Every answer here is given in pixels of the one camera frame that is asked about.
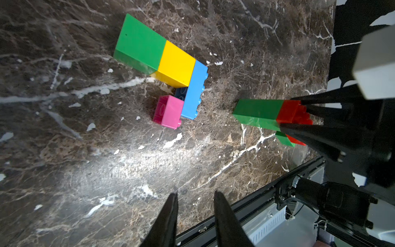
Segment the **green lego brick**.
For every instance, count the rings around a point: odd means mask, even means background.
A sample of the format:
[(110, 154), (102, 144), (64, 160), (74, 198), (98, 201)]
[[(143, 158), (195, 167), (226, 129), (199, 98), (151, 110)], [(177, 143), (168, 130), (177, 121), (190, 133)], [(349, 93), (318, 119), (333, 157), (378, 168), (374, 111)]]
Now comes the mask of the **green lego brick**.
[(276, 119), (283, 102), (277, 99), (240, 99), (232, 114), (241, 124), (280, 131)]
[(279, 142), (283, 145), (290, 146), (290, 147), (296, 146), (296, 144), (292, 143), (290, 141), (290, 139), (284, 133), (282, 133), (280, 131), (277, 131), (275, 136), (279, 140)]
[(113, 58), (146, 75), (159, 68), (166, 39), (135, 17), (125, 16)]

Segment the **red lego brick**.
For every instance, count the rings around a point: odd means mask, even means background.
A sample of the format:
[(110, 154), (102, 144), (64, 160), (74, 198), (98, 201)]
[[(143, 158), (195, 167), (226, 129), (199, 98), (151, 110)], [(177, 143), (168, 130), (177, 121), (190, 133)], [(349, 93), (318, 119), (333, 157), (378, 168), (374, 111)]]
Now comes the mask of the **red lego brick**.
[[(313, 125), (313, 120), (307, 112), (307, 107), (303, 106), (299, 100), (285, 100), (277, 115), (276, 122), (278, 124)], [(305, 143), (289, 135), (286, 136), (292, 143), (305, 146)]]

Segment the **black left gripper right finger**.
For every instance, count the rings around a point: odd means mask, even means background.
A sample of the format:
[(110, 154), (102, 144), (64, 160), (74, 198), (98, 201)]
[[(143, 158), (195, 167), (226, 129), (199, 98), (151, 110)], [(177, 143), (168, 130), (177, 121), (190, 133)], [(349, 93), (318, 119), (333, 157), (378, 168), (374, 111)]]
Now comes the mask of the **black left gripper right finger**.
[(253, 243), (220, 191), (215, 191), (214, 207), (218, 247), (253, 247)]

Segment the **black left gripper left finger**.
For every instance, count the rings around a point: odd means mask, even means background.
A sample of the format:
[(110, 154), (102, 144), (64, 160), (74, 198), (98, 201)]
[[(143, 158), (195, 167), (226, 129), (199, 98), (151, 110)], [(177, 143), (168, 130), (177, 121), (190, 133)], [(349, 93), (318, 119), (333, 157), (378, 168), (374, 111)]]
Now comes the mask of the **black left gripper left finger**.
[(140, 247), (175, 247), (178, 195), (171, 193)]

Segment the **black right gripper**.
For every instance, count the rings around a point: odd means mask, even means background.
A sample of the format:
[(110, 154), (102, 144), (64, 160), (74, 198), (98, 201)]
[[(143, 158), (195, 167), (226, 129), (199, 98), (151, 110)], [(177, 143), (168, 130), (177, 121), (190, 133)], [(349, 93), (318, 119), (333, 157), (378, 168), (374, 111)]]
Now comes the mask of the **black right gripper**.
[[(299, 100), (315, 116), (347, 119), (352, 128), (282, 123), (281, 132), (335, 161), (334, 182), (356, 188), (353, 175), (359, 175), (366, 179), (361, 189), (394, 204), (395, 100), (366, 100), (356, 84), (293, 100)], [(342, 108), (319, 106), (334, 103)]]

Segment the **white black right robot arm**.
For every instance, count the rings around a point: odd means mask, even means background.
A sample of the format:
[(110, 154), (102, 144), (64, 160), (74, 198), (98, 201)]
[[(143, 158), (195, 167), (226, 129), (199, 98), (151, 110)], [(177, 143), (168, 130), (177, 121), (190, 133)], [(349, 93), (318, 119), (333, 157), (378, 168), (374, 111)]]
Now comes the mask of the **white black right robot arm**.
[(356, 247), (395, 244), (395, 101), (366, 99), (357, 84), (299, 97), (304, 109), (333, 125), (282, 123), (282, 133), (321, 154), (328, 164), (365, 179), (358, 188), (298, 178), (278, 204), (317, 209), (317, 226)]

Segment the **blue lego brick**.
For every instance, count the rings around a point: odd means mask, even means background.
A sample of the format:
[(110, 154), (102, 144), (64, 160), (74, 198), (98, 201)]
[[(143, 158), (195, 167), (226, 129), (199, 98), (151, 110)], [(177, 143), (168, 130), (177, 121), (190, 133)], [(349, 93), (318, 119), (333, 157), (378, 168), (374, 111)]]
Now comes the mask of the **blue lego brick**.
[(199, 61), (196, 61), (191, 76), (189, 87), (176, 89), (175, 97), (184, 101), (181, 116), (194, 120), (198, 111), (197, 108), (201, 104), (201, 94), (205, 86), (204, 82), (208, 78), (208, 68)]

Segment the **pink lego brick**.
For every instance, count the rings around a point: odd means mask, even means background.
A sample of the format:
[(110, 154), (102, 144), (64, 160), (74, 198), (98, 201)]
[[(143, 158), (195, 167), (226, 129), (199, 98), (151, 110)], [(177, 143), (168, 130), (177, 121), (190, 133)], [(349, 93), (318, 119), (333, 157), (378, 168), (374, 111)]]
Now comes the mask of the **pink lego brick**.
[(181, 123), (184, 101), (171, 96), (161, 96), (158, 100), (153, 122), (171, 129), (177, 129)]

